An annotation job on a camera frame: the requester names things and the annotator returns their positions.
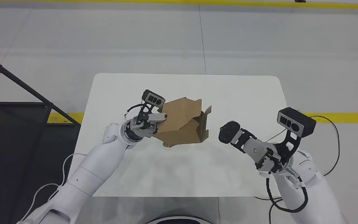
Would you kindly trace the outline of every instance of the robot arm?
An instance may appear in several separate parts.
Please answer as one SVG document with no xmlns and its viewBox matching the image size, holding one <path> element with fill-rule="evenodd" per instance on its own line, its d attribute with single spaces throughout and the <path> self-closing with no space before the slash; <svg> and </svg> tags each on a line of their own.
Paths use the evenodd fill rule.
<svg viewBox="0 0 358 224">
<path fill-rule="evenodd" d="M 94 147 L 81 162 L 68 181 L 47 203 L 34 210 L 21 224 L 73 224 L 85 202 L 94 195 L 113 174 L 128 148 L 157 131 L 157 124 L 166 114 L 152 114 L 154 107 L 161 108 L 165 99 L 146 90 L 138 116 L 124 124 L 111 123 L 106 127 L 102 144 Z"/>
<path fill-rule="evenodd" d="M 285 140 L 279 144 L 262 142 L 236 122 L 229 122 L 220 129 L 219 140 L 253 159 L 260 174 L 266 175 L 267 192 L 274 203 L 269 186 L 269 174 L 273 173 L 287 208 L 276 206 L 290 212 L 298 224 L 343 224 L 337 200 L 326 179 L 311 156 L 298 150 L 301 138 L 313 133 L 315 121 L 286 108 L 279 111 L 277 122 L 288 130 Z"/>
</svg>

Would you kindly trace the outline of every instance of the concrete floor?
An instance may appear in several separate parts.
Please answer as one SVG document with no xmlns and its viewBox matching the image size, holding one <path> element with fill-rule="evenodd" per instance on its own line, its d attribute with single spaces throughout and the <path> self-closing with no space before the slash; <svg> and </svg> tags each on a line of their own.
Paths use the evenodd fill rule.
<svg viewBox="0 0 358 224">
<path fill-rule="evenodd" d="M 95 74 L 277 76 L 288 105 L 356 112 L 358 11 L 146 4 L 0 3 L 0 63 L 68 113 L 84 112 Z M 34 101 L 0 76 L 0 101 Z M 338 125 L 342 157 L 328 177 L 356 223 L 358 125 Z M 302 144 L 318 167 L 336 157 L 329 124 Z M 193 214 L 214 223 L 268 223 L 254 198 L 93 198 L 78 223 L 144 223 Z M 274 211 L 274 223 L 293 223 Z"/>
</svg>

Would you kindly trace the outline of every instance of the white table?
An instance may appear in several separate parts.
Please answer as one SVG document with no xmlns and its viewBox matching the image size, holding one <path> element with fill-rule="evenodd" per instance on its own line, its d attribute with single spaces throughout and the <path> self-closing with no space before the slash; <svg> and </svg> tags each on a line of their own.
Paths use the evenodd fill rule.
<svg viewBox="0 0 358 224">
<path fill-rule="evenodd" d="M 280 81 L 273 76 L 100 73 L 93 80 L 75 152 L 89 153 L 101 142 L 108 123 L 124 122 L 123 113 L 140 103 L 146 88 L 167 102 L 185 96 L 201 98 L 203 110 L 212 105 L 209 138 L 201 144 L 172 148 L 164 148 L 155 138 L 144 139 L 126 152 L 119 168 L 95 196 L 267 196 L 265 179 L 258 175 L 252 159 L 220 143 L 218 133 L 230 120 L 263 141 L 283 130 L 276 117 L 286 101 Z M 82 159 L 74 157 L 70 174 Z M 278 195 L 274 182 L 271 189 Z"/>
</svg>

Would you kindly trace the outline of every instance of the yellow stripe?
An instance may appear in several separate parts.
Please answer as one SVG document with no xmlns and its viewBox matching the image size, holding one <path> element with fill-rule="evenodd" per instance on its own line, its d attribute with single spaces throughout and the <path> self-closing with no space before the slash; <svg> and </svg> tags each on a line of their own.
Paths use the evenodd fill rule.
<svg viewBox="0 0 358 224">
<path fill-rule="evenodd" d="M 334 123 L 358 123 L 358 113 L 304 113 L 307 116 L 320 115 L 325 116 Z M 69 113 L 73 119 L 82 123 L 84 113 Z M 329 121 L 323 118 L 313 118 L 318 123 L 329 123 Z M 48 123 L 71 123 L 69 120 L 64 118 L 62 115 L 57 113 L 50 114 Z"/>
<path fill-rule="evenodd" d="M 306 116 L 325 116 L 334 123 L 358 123 L 358 113 L 304 113 Z M 319 123 L 329 123 L 324 118 L 313 118 Z"/>
<path fill-rule="evenodd" d="M 225 6 L 253 7 L 292 7 L 292 8 L 334 8 L 357 10 L 358 4 L 334 2 L 266 2 L 266 1 L 235 1 L 235 0 L 21 0 L 20 2 L 74 2 L 74 3 L 151 3 L 151 4 L 207 4 Z"/>
<path fill-rule="evenodd" d="M 84 113 L 69 113 L 68 115 L 82 124 Z M 58 113 L 51 113 L 47 123 L 65 124 L 71 122 Z"/>
</svg>

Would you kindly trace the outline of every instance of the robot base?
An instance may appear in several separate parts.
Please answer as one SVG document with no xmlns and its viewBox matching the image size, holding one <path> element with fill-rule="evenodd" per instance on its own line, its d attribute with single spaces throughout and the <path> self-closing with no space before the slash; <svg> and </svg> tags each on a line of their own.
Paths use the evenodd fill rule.
<svg viewBox="0 0 358 224">
<path fill-rule="evenodd" d="M 166 218 L 159 218 L 147 224 L 212 224 L 200 218 L 190 216 L 171 216 Z"/>
</svg>

